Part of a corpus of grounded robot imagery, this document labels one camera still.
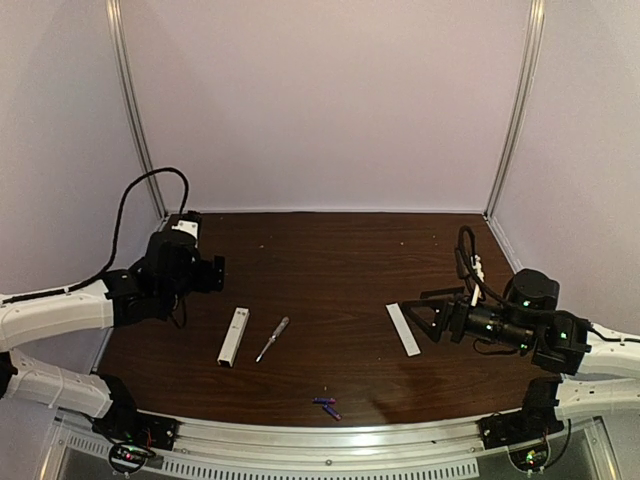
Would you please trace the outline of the white battery cover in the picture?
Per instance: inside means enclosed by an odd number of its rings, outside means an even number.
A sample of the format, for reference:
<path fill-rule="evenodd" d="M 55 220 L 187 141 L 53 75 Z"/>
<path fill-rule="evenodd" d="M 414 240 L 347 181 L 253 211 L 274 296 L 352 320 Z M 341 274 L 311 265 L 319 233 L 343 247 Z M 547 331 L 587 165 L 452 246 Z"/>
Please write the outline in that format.
<path fill-rule="evenodd" d="M 406 321 L 404 314 L 398 303 L 386 304 L 385 308 L 389 318 L 394 325 L 398 338 L 408 357 L 414 357 L 421 354 L 421 350 L 415 340 L 415 337 Z"/>

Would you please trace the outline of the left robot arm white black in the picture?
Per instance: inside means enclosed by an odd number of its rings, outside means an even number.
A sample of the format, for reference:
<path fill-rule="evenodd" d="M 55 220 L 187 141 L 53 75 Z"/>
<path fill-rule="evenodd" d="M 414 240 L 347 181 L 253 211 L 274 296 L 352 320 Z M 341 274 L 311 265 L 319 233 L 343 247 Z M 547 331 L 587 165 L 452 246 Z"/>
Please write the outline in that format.
<path fill-rule="evenodd" d="M 119 329 L 145 320 L 169 320 L 191 293 L 224 287 L 225 259 L 205 260 L 196 252 L 167 260 L 141 259 L 130 269 L 112 270 L 78 290 L 43 292 L 25 300 L 1 301 L 1 396 L 64 408 L 92 419 L 131 417 L 137 408 L 123 382 L 82 374 L 36 360 L 20 346 L 81 330 Z"/>

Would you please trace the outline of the clear handle screwdriver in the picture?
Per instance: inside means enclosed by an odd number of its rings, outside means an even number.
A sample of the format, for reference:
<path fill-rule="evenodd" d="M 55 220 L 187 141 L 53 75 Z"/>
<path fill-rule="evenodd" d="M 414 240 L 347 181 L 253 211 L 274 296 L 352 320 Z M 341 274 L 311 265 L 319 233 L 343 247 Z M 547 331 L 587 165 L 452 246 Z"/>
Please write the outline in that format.
<path fill-rule="evenodd" d="M 255 359 L 256 363 L 259 363 L 264 358 L 264 356 L 267 353 L 267 351 L 277 341 L 277 339 L 281 336 L 281 334 L 284 332 L 284 330 L 289 325 L 289 323 L 290 323 L 290 318 L 288 316 L 285 316 L 280 320 L 279 324 L 276 326 L 274 331 L 271 333 L 270 337 L 268 338 L 266 344 L 264 345 L 264 347 L 260 351 L 259 355 L 256 357 L 256 359 Z"/>

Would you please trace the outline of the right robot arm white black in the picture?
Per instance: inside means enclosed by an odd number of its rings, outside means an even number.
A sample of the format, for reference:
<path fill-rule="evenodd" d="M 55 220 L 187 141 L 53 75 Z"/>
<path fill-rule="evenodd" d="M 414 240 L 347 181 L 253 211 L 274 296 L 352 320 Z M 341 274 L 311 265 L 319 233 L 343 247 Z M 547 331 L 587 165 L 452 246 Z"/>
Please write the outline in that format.
<path fill-rule="evenodd" d="M 529 356 L 547 377 L 530 382 L 520 420 L 529 424 L 616 414 L 639 408 L 639 338 L 557 309 L 559 284 L 531 269 L 516 273 L 503 293 L 476 273 L 462 287 L 428 291 L 401 312 L 433 342 L 444 333 Z"/>

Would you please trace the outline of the purple battery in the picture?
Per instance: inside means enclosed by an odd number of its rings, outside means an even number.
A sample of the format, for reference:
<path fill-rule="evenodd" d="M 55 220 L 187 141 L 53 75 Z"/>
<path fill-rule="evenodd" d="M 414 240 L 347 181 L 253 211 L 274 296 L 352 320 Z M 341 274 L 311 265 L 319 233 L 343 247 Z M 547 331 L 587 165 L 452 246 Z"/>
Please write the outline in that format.
<path fill-rule="evenodd" d="M 331 404 L 323 404 L 322 408 L 336 421 L 340 421 L 342 419 L 342 415 L 337 410 L 335 410 Z"/>
<path fill-rule="evenodd" d="M 336 399 L 335 398 L 322 398 L 322 397 L 316 397 L 312 399 L 312 403 L 313 404 L 321 404 L 321 405 L 332 405 L 336 403 Z"/>

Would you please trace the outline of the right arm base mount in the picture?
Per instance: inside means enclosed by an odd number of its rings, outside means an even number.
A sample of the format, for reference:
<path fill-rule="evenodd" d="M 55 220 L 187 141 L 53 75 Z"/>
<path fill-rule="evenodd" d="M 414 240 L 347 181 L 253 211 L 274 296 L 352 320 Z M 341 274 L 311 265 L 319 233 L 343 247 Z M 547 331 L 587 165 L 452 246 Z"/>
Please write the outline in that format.
<path fill-rule="evenodd" d="M 557 384 L 530 386 L 519 410 L 479 419 L 476 424 L 484 448 L 512 446 L 561 432 L 564 423 L 555 414 L 557 388 Z"/>

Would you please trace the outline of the white remote control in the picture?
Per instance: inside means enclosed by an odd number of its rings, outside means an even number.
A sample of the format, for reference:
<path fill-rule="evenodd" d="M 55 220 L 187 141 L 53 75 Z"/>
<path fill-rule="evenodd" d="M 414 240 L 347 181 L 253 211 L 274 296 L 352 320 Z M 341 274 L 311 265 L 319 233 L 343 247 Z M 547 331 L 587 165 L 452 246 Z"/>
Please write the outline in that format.
<path fill-rule="evenodd" d="M 248 308 L 237 307 L 234 310 L 217 357 L 219 366 L 231 368 L 234 365 L 249 317 L 250 310 Z"/>

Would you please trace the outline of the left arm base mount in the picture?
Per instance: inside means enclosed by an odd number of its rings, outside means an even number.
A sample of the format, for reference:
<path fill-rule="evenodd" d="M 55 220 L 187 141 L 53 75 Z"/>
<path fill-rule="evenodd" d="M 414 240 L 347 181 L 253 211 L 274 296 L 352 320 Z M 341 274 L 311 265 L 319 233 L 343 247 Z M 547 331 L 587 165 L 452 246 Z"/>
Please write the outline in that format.
<path fill-rule="evenodd" d="M 128 394 L 112 392 L 106 414 L 92 419 L 92 430 L 108 440 L 130 442 L 148 449 L 171 451 L 179 422 L 175 418 L 140 411 Z"/>

